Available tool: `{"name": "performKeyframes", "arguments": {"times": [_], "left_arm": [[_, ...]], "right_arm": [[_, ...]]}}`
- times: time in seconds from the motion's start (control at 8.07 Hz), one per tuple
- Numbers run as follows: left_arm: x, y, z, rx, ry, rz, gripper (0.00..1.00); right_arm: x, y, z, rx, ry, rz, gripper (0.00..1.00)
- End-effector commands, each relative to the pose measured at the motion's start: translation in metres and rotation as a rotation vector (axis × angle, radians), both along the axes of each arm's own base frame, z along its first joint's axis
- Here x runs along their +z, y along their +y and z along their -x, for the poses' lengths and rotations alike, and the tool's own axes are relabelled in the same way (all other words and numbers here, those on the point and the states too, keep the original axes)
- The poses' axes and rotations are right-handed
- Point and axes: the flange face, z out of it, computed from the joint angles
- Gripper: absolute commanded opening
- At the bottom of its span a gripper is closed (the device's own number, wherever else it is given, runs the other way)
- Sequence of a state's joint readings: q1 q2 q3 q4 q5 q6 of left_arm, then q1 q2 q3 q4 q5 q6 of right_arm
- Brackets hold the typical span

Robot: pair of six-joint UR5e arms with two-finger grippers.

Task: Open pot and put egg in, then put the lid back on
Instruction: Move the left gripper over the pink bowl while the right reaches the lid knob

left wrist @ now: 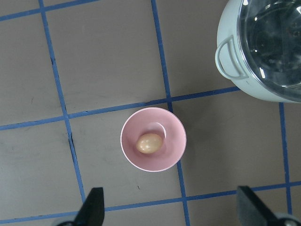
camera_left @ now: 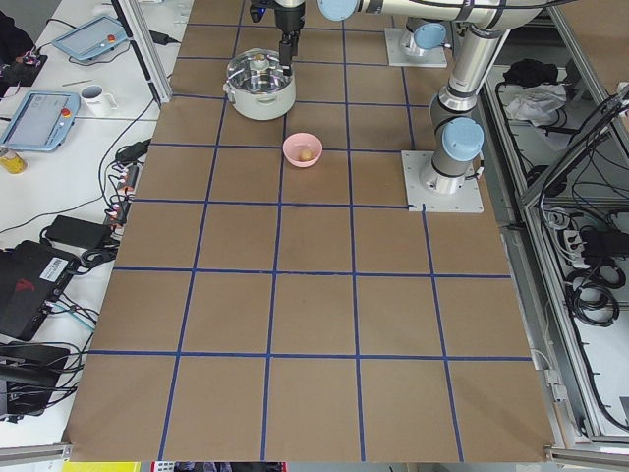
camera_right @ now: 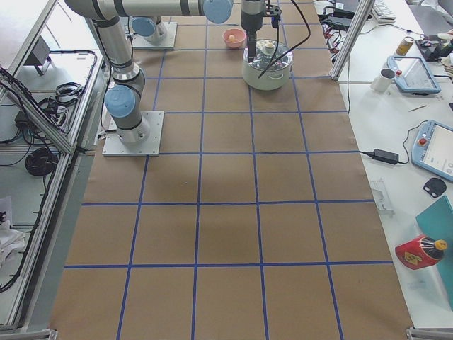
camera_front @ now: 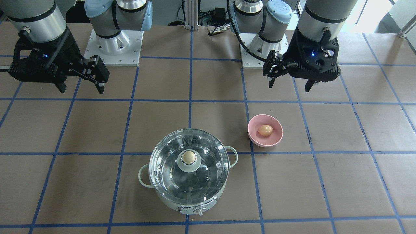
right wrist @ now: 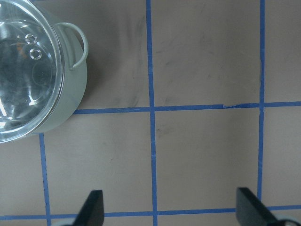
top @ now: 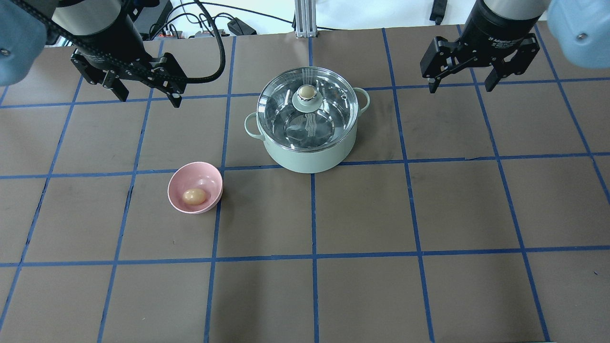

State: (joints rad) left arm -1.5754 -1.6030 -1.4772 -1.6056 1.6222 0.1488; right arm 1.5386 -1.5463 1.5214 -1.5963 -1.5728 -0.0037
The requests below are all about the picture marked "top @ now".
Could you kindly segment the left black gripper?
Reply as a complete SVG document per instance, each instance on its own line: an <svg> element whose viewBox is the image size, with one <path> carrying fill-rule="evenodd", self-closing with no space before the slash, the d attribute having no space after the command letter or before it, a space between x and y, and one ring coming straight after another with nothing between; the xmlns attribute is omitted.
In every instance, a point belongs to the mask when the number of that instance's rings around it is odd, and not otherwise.
<svg viewBox="0 0 610 343"><path fill-rule="evenodd" d="M126 102L123 81L139 81L165 93L174 108L181 106L187 84L175 79L186 78L183 69L169 52L147 52L127 10L71 10L71 34L77 39L71 61L89 84Z"/></svg>

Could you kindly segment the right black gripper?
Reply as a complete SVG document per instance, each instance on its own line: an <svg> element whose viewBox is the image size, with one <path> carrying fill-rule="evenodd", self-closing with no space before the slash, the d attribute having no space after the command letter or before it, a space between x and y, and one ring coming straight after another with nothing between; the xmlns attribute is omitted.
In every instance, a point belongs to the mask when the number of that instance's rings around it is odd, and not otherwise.
<svg viewBox="0 0 610 343"><path fill-rule="evenodd" d="M443 78L464 68L492 66L485 79L486 92L509 75L523 74L540 50L531 32L538 19L517 20L491 10L472 10L457 40L436 36L424 53L420 71L428 80L429 93L436 93Z"/></svg>

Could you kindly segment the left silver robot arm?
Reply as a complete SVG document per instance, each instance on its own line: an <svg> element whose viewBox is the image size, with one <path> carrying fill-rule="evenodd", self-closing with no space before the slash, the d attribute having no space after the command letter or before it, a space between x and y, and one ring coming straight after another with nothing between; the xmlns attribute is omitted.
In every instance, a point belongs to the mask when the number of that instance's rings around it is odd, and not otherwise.
<svg viewBox="0 0 610 343"><path fill-rule="evenodd" d="M179 107L186 85L140 76L131 66L168 76L184 76L170 53L153 57L122 0L3 0L1 2L1 84L24 80L45 45L59 36L51 28L57 24L72 35L75 50L71 63L84 80L100 84L120 101L129 90L124 80L139 81L165 93L173 107Z"/></svg>

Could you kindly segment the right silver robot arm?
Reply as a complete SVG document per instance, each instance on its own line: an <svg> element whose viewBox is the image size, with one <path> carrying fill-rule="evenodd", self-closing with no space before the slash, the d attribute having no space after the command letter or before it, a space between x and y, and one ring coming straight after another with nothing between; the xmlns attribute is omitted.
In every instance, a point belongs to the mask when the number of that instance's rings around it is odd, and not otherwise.
<svg viewBox="0 0 610 343"><path fill-rule="evenodd" d="M532 29L542 15L562 53L581 68L609 67L610 3L607 0L477 0L456 41L436 36L420 62L435 93L441 80L466 68L491 67L486 91L521 75L540 50Z"/></svg>

